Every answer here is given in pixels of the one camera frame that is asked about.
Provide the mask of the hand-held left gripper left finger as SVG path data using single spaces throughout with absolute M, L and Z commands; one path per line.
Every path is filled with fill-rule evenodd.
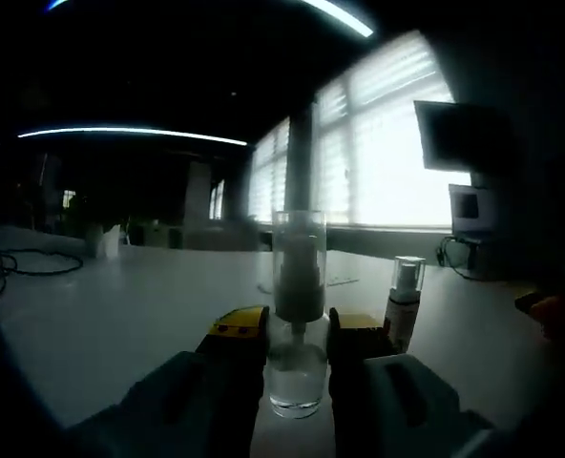
M 264 305 L 217 319 L 123 399 L 68 432 L 79 457 L 246 457 L 262 398 Z

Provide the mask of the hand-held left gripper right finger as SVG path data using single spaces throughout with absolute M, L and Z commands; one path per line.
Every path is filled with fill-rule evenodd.
M 339 457 L 488 457 L 498 434 L 369 315 L 330 309 L 329 395 Z

